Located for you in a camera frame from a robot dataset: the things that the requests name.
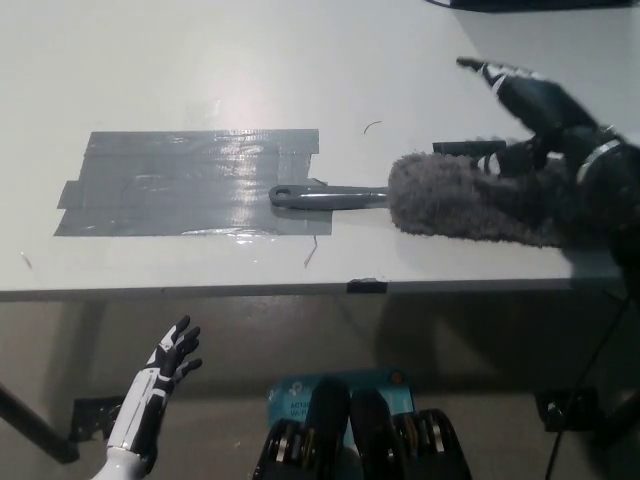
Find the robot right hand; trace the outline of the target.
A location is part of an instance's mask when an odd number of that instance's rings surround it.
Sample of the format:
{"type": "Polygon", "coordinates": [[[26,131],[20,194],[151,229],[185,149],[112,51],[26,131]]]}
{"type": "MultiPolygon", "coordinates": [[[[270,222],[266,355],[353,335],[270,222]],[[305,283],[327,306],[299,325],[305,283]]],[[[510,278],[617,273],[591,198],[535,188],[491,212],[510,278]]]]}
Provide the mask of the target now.
{"type": "Polygon", "coordinates": [[[560,84],[539,73],[489,60],[459,57],[456,64],[479,75],[499,103],[532,137],[472,162],[493,177],[514,178],[546,166],[548,154],[560,154],[572,174],[627,141],[603,126],[560,84]]]}

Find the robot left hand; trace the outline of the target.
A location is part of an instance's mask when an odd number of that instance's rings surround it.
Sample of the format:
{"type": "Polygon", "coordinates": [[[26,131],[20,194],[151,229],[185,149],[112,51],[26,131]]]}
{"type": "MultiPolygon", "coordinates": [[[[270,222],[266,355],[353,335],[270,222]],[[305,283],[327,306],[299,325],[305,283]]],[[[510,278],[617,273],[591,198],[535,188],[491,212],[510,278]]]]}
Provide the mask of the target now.
{"type": "Polygon", "coordinates": [[[191,359],[199,346],[199,327],[191,327],[191,318],[183,317],[154,347],[144,367],[138,371],[121,405],[107,442],[147,457],[157,447],[157,439],[168,401],[175,388],[189,373],[202,366],[191,359]]]}

